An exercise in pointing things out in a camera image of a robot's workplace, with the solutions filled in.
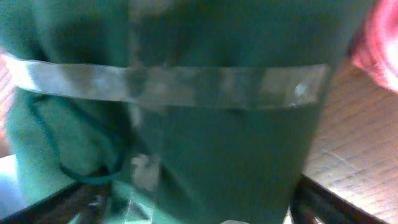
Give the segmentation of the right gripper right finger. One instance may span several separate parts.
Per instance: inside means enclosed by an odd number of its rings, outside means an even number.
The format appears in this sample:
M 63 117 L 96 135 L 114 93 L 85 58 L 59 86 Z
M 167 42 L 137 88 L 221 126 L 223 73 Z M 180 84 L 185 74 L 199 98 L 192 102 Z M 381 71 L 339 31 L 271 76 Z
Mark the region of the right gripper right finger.
M 318 220 L 322 223 L 386 224 L 306 175 L 301 175 L 289 210 L 293 224 L 311 224 Z

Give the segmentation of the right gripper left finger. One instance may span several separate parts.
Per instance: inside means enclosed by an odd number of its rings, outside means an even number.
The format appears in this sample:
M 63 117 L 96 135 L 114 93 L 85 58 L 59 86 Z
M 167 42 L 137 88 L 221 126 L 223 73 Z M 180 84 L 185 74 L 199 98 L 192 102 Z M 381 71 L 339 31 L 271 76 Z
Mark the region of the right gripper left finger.
M 111 184 L 71 184 L 1 219 L 1 223 L 103 223 Z

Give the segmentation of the dark green garment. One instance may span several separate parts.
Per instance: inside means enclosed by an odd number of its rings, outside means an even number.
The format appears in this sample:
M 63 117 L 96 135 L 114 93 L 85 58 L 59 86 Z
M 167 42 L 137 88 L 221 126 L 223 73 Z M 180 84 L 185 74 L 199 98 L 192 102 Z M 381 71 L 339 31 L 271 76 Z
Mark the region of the dark green garment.
M 282 223 L 372 1 L 2 1 L 26 208 L 111 184 L 103 223 Z

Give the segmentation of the pink printed t-shirt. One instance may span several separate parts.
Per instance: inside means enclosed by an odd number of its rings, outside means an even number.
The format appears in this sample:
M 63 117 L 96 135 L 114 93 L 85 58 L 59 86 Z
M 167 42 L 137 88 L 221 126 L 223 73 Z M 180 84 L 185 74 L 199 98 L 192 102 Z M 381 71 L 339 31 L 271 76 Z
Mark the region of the pink printed t-shirt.
M 397 0 L 378 0 L 349 48 L 351 63 L 397 93 Z

